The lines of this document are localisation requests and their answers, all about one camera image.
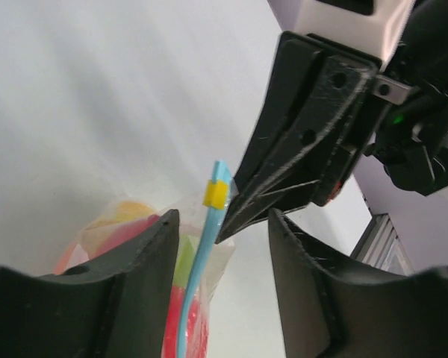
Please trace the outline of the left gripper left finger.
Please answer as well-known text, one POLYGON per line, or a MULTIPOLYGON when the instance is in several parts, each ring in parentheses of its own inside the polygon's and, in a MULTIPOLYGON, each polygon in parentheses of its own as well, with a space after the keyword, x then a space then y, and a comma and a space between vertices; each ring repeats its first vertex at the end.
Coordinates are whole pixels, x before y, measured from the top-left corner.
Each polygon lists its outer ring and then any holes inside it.
POLYGON ((61 275, 0 266, 0 357, 159 357, 179 213, 61 275))

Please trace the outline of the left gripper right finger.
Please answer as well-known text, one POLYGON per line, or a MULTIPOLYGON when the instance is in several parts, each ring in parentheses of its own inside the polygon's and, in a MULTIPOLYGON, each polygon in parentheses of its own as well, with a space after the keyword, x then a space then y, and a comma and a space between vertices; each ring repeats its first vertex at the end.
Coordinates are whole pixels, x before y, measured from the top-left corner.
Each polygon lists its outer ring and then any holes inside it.
POLYGON ((382 271, 279 210, 268 233, 287 357, 448 357, 448 266, 382 271))

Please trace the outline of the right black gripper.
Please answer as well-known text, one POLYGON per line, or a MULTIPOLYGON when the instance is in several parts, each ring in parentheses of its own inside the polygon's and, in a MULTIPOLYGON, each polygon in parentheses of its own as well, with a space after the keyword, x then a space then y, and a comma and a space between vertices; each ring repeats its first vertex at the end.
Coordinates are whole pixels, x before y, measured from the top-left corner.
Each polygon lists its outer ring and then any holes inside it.
POLYGON ((313 35, 319 54, 276 57, 220 241, 327 204, 362 156, 400 189, 448 186, 448 1, 315 1, 313 35))

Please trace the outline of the red fake apple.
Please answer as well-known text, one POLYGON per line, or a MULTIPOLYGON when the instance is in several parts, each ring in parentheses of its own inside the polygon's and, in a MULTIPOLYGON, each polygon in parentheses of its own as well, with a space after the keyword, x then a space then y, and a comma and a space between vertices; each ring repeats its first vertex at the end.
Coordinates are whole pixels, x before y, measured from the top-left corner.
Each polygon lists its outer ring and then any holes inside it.
MULTIPOLYGON (((176 357, 176 336, 184 288, 172 286, 161 357, 176 357)), ((186 357, 206 358, 208 347, 208 307, 195 295, 190 305, 186 329, 186 357)))

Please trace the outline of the green fake mango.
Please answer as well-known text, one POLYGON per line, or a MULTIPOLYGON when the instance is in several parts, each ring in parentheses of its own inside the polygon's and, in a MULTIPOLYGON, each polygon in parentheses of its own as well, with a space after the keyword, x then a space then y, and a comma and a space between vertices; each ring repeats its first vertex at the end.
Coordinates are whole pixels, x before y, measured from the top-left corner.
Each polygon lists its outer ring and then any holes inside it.
POLYGON ((172 282, 174 286, 186 288, 198 245, 199 238, 197 236, 180 236, 172 282))

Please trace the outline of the clear zip top bag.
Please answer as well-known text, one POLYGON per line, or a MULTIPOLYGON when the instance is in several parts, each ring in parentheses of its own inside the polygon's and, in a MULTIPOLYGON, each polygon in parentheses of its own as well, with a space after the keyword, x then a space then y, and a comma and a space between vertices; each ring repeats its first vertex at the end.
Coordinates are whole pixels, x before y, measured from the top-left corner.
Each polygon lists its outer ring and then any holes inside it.
MULTIPOLYGON (((225 162, 214 163, 202 197, 178 202, 178 247, 167 305, 161 357, 206 357, 210 303, 234 253, 217 233, 236 190, 225 162)), ((125 244, 164 216, 143 201, 122 198, 82 228, 58 260, 64 274, 125 244)))

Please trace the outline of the orange fake fruit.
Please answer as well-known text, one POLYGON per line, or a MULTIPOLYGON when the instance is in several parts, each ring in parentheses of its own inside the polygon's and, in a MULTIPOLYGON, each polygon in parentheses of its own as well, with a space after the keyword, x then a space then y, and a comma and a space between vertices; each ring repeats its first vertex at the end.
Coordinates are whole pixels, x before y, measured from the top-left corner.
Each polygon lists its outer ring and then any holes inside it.
POLYGON ((142 233, 160 216, 152 207, 133 200, 109 205, 81 229, 55 266, 55 274, 96 258, 142 233))

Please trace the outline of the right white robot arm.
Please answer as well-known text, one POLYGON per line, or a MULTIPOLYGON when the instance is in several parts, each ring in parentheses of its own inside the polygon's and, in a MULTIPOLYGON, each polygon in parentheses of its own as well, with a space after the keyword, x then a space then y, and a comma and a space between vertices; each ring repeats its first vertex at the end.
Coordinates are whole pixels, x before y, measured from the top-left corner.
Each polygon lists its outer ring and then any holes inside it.
POLYGON ((394 186, 448 198, 448 1, 304 1, 218 236, 339 194, 363 156, 394 186))

